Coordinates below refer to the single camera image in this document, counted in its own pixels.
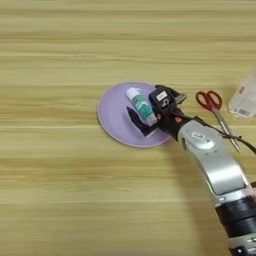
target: label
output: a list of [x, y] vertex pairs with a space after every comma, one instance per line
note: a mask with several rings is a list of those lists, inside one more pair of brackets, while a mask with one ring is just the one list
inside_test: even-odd
[[204, 140], [206, 136], [202, 133], [199, 133], [199, 132], [193, 132], [192, 137], [196, 138], [196, 139], [199, 139], [199, 140]]
[[165, 97], [167, 97], [167, 93], [165, 91], [161, 92], [160, 94], [158, 94], [156, 96], [156, 98], [158, 99], [158, 101], [161, 101], [162, 99], [164, 99]]
[[246, 110], [244, 110], [244, 109], [239, 109], [239, 110], [238, 110], [238, 113], [241, 114], [241, 115], [243, 115], [243, 116], [249, 116], [249, 115], [251, 114], [251, 112], [246, 111]]

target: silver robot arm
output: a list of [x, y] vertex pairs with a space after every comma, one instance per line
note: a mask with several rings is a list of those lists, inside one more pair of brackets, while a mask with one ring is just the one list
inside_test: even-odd
[[[229, 237], [233, 256], [256, 256], [256, 194], [241, 166], [227, 152], [221, 134], [198, 117], [188, 117], [178, 108], [186, 96], [170, 87], [156, 85], [149, 94], [158, 122], [149, 127], [127, 107], [131, 121], [147, 136], [160, 128], [181, 142], [196, 160], [206, 181], [215, 210]], [[237, 137], [255, 154], [250, 143]]]
[[178, 132], [196, 160], [215, 209], [229, 236], [232, 255], [256, 255], [256, 195], [241, 166], [227, 152], [218, 131], [196, 120]]

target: purple plate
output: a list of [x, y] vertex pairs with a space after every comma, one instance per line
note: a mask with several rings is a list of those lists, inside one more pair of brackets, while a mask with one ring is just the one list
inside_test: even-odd
[[155, 147], [170, 139], [170, 135], [159, 129], [148, 138], [132, 123], [126, 106], [134, 109], [125, 93], [128, 88], [141, 89], [145, 99], [155, 87], [146, 83], [127, 82], [116, 85], [105, 92], [98, 105], [98, 118], [103, 129], [117, 141], [133, 147]]

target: plastic container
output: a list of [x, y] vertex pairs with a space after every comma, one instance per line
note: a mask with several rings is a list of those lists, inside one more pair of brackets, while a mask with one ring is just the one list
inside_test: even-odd
[[131, 87], [126, 91], [126, 96], [132, 102], [139, 113], [139, 116], [147, 123], [147, 125], [152, 126], [157, 122], [152, 107], [145, 100], [140, 89]]
[[256, 71], [249, 73], [228, 104], [231, 114], [248, 119], [256, 115]]

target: small bottle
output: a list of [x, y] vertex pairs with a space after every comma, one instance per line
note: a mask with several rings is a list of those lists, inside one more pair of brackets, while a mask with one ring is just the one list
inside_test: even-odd
[[256, 114], [256, 71], [249, 73], [228, 104], [231, 114], [238, 118], [252, 118]]
[[147, 103], [143, 94], [140, 93], [140, 89], [131, 87], [126, 91], [126, 96], [147, 125], [152, 126], [157, 122], [152, 107]]

